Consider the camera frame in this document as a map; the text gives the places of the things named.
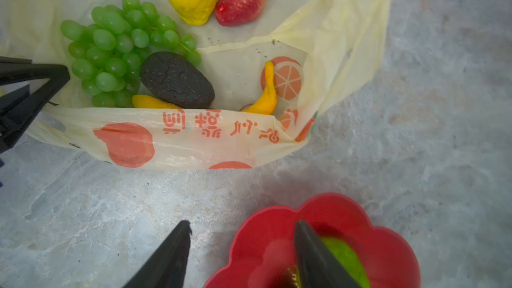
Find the green grape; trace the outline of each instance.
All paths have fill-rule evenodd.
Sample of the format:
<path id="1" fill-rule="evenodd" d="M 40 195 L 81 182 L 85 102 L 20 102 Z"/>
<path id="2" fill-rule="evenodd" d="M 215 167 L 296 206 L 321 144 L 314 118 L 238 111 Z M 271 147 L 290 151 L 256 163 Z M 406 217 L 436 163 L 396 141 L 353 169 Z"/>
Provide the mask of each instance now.
<path id="1" fill-rule="evenodd" d="M 147 27 L 146 29 L 143 29 L 143 30 L 147 34 L 147 37 L 150 39 L 150 43 L 151 43 L 151 34 L 153 33 L 153 30 L 149 27 Z"/>
<path id="2" fill-rule="evenodd" d="M 116 88 L 114 89 L 114 91 L 120 91 L 120 90 L 123 90 L 123 88 L 125 87 L 125 80 L 123 78 L 118 78 L 117 79 L 117 86 Z"/>
<path id="3" fill-rule="evenodd" d="M 144 1 L 140 5 L 140 10 L 142 10 L 142 12 L 144 13 L 144 15 L 146 16 L 146 18 L 148 20 L 156 20 L 156 19 L 158 19 L 157 8 L 155 7 L 155 5 L 153 3 L 148 2 L 148 1 Z"/>
<path id="4" fill-rule="evenodd" d="M 92 46 L 89 48 L 89 50 L 87 50 L 88 61 L 90 61 L 97 68 L 103 68 L 109 57 L 110 56 L 108 52 L 101 50 L 96 46 Z"/>
<path id="5" fill-rule="evenodd" d="M 116 105 L 119 107 L 131 106 L 131 93 L 126 89 L 115 92 L 114 98 L 116 100 Z"/>
<path id="6" fill-rule="evenodd" d="M 172 30 L 176 33 L 178 32 L 178 29 L 176 28 L 176 23 L 169 16 L 159 16 L 157 21 L 155 22 L 155 26 L 162 33 L 166 32 L 167 30 Z"/>
<path id="7" fill-rule="evenodd" d="M 148 49 L 148 48 L 136 48 L 133 50 L 136 54 L 139 55 L 140 59 L 142 60 L 142 62 L 144 62 L 148 56 L 151 54 L 151 50 Z"/>
<path id="8" fill-rule="evenodd" d="M 97 24 L 90 24 L 86 27 L 86 31 L 82 34 L 82 40 L 86 42 L 94 42 L 93 40 L 93 34 L 96 30 L 101 29 L 101 27 Z"/>
<path id="9" fill-rule="evenodd" d="M 112 93 L 100 93 L 93 97 L 94 107 L 114 108 L 116 100 Z"/>
<path id="10" fill-rule="evenodd" d="M 180 54 L 180 55 L 185 55 L 185 53 L 187 52 L 185 50 L 185 48 L 183 48 L 183 46 L 181 46 L 181 45 L 176 46 L 176 48 L 171 49 L 170 51 L 172 51 L 175 54 Z"/>
<path id="11" fill-rule="evenodd" d="M 103 25 L 106 30 L 114 34 L 122 34 L 125 31 L 125 20 L 113 11 L 108 11 L 103 15 Z"/>
<path id="12" fill-rule="evenodd" d="M 102 91 L 112 91 L 117 87 L 117 79 L 113 74 L 100 73 L 94 80 L 96 86 Z"/>
<path id="13" fill-rule="evenodd" d="M 130 10 L 126 14 L 126 20 L 131 24 L 133 28 L 145 28 L 147 25 L 146 16 L 140 10 Z"/>
<path id="14" fill-rule="evenodd" d="M 101 93 L 101 90 L 94 83 L 94 79 L 82 80 L 82 89 L 91 96 Z"/>
<path id="15" fill-rule="evenodd" d="M 133 50 L 133 41 L 127 34 L 117 35 L 117 50 L 126 54 Z"/>
<path id="16" fill-rule="evenodd" d="M 185 59 L 195 67 L 201 63 L 201 55 L 195 50 L 189 50 L 185 53 Z"/>
<path id="17" fill-rule="evenodd" d="M 116 77 L 122 77 L 126 74 L 126 65 L 119 58 L 111 58 L 106 61 L 105 70 Z"/>
<path id="18" fill-rule="evenodd" d="M 91 11 L 91 16 L 93 17 L 93 20 L 95 23 L 97 23 L 100 26 L 103 26 L 103 16 L 105 14 L 106 10 L 103 7 L 97 6 L 94 7 Z"/>
<path id="19" fill-rule="evenodd" d="M 139 81 L 140 80 L 140 69 L 128 70 L 126 72 L 126 79 L 131 81 Z"/>
<path id="20" fill-rule="evenodd" d="M 74 20 L 65 20 L 61 23 L 61 33 L 71 40 L 78 40 L 82 36 L 85 27 Z"/>
<path id="21" fill-rule="evenodd" d="M 131 39 L 133 39 L 133 43 L 138 48 L 145 48 L 150 44 L 150 37 L 142 29 L 134 29 L 131 32 Z"/>
<path id="22" fill-rule="evenodd" d="M 195 49 L 195 39 L 192 35 L 184 35 L 180 40 L 181 44 L 185 46 L 185 48 L 194 50 Z"/>
<path id="23" fill-rule="evenodd" d="M 133 28 L 131 28 L 131 24 L 125 19 L 123 19 L 123 22 L 125 23 L 125 33 L 131 34 L 131 31 L 133 30 Z"/>
<path id="24" fill-rule="evenodd" d="M 87 49 L 89 49 L 89 45 L 82 41 L 73 41 L 67 47 L 69 54 L 75 57 L 76 59 L 83 59 L 87 56 Z"/>
<path id="25" fill-rule="evenodd" d="M 110 58 L 119 58 L 119 59 L 121 59 L 122 57 L 123 57 L 123 53 L 120 52 L 119 50 L 114 49 L 114 50 L 110 51 Z"/>
<path id="26" fill-rule="evenodd" d="M 167 30 L 163 34 L 163 42 L 167 47 L 171 49 L 176 48 L 176 46 L 178 46 L 178 44 L 180 43 L 180 37 L 174 31 Z"/>
<path id="27" fill-rule="evenodd" d="M 142 65 L 142 60 L 140 60 L 140 57 L 138 54 L 131 52 L 123 55 L 123 61 L 128 66 L 128 69 L 138 69 Z"/>
<path id="28" fill-rule="evenodd" d="M 122 0 L 122 3 L 123 10 L 126 12 L 140 8 L 140 0 Z"/>
<path id="29" fill-rule="evenodd" d="M 140 80 L 127 80 L 126 81 L 126 90 L 128 90 L 131 94 L 138 94 L 140 88 Z"/>
<path id="30" fill-rule="evenodd" d="M 117 13 L 122 18 L 126 18 L 126 13 L 116 5 L 106 5 L 105 11 L 112 11 L 114 13 Z"/>
<path id="31" fill-rule="evenodd" d="M 158 31 L 154 31 L 151 33 L 150 41 L 151 41 L 151 44 L 155 45 L 155 46 L 163 46 L 164 45 L 163 36 Z"/>
<path id="32" fill-rule="evenodd" d="M 105 29 L 96 30 L 93 39 L 96 46 L 103 50 L 112 50 L 116 46 L 116 38 Z"/>
<path id="33" fill-rule="evenodd" d="M 73 61 L 71 70 L 80 79 L 93 79 L 96 74 L 96 68 L 86 59 Z"/>

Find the marble countertop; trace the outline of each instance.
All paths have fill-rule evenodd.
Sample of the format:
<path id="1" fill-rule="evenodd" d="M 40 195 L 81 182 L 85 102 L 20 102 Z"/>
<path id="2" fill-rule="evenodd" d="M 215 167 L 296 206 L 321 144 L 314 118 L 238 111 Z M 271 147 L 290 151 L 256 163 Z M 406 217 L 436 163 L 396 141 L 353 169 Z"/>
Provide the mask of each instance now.
<path id="1" fill-rule="evenodd" d="M 22 137 L 0 156 L 0 285 L 121 287 L 188 219 L 201 288 L 255 211 L 339 192 L 409 242 L 424 288 L 509 287 L 511 114 L 512 0 L 393 0 L 375 79 L 264 167 L 134 170 Z"/>

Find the avocado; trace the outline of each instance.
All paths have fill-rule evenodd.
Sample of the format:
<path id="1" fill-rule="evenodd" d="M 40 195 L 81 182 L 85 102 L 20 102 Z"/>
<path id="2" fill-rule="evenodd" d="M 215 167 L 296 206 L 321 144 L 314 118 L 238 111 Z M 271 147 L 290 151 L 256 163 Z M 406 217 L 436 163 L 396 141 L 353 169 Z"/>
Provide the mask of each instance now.
<path id="1" fill-rule="evenodd" d="M 214 87 L 179 54 L 150 54 L 140 68 L 140 80 L 159 99 L 186 109 L 206 109 L 214 101 Z"/>

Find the plastic bag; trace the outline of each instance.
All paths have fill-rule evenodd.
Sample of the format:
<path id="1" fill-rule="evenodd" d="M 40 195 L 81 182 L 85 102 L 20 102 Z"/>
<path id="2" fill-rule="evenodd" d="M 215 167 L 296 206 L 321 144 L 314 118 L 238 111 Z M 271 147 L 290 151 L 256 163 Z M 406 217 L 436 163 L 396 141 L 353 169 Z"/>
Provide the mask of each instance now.
<path id="1" fill-rule="evenodd" d="M 167 0 L 155 3 L 191 33 L 214 86 L 214 109 L 92 108 L 72 80 L 44 107 L 65 131 L 35 121 L 27 133 L 80 148 L 99 160 L 158 170 L 251 168 L 304 146 L 314 119 L 371 80 L 380 64 L 391 0 L 270 0 L 259 20 L 235 28 L 210 17 L 184 24 Z M 121 0 L 8 0 L 0 55 L 71 65 L 64 19 L 92 23 L 96 5 Z M 239 110 L 262 93 L 265 62 L 275 64 L 274 116 Z"/>

